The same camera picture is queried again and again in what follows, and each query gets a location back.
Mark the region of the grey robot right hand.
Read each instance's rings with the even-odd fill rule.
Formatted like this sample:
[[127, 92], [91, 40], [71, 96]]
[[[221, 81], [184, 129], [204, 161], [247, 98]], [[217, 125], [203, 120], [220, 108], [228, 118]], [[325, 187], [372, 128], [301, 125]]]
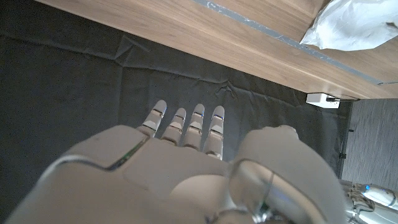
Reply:
[[203, 137], [204, 107], [190, 121], [158, 101], [137, 128], [118, 125], [51, 163], [8, 223], [344, 223], [338, 178], [290, 126], [250, 131], [223, 155], [224, 109]]

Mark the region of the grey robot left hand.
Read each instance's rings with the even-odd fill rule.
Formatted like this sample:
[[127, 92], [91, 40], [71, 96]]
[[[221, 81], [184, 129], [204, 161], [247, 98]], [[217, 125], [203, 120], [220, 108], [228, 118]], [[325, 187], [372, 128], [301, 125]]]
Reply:
[[347, 223], [397, 224], [397, 191], [376, 184], [339, 180]]

